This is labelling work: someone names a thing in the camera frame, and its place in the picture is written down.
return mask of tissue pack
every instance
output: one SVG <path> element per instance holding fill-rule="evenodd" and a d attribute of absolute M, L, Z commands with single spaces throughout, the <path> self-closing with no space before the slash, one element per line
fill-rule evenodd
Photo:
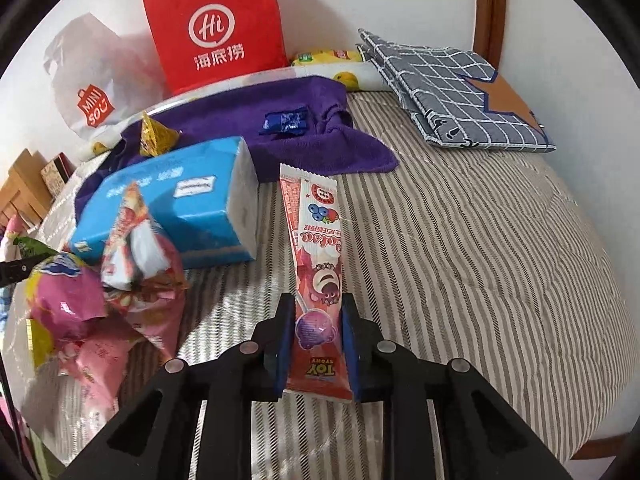
<path fill-rule="evenodd" d="M 185 269 L 255 259 L 258 181 L 242 137 L 201 142 L 105 178 L 71 238 L 73 252 L 87 263 L 100 262 L 131 182 L 138 184 Z"/>

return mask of gray plaid folded fabric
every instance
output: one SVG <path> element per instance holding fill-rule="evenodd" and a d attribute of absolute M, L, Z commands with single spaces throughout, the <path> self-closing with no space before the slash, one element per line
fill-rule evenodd
<path fill-rule="evenodd" d="M 552 152 L 529 107 L 474 52 L 392 43 L 360 30 L 372 62 L 427 142 L 443 148 Z"/>

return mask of red paper bag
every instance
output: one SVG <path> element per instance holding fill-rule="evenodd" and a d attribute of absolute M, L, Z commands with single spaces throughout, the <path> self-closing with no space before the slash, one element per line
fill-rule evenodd
<path fill-rule="evenodd" d="M 174 94 L 287 66 L 277 0 L 143 0 Z"/>

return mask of white plastic bag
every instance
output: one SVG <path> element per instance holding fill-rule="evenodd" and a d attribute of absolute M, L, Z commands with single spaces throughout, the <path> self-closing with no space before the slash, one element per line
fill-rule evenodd
<path fill-rule="evenodd" d="M 58 33 L 45 51 L 44 70 L 66 125 L 84 140 L 163 98 L 163 83 L 92 14 Z"/>

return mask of orange star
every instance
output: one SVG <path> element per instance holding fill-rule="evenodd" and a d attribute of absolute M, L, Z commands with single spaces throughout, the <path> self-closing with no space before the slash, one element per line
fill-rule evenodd
<path fill-rule="evenodd" d="M 527 123 L 540 135 L 545 137 L 540 124 L 534 117 L 526 102 L 516 94 L 511 85 L 498 74 L 487 80 L 475 79 L 459 74 L 467 83 L 484 94 L 484 111 L 491 114 L 515 115 L 524 123 Z"/>

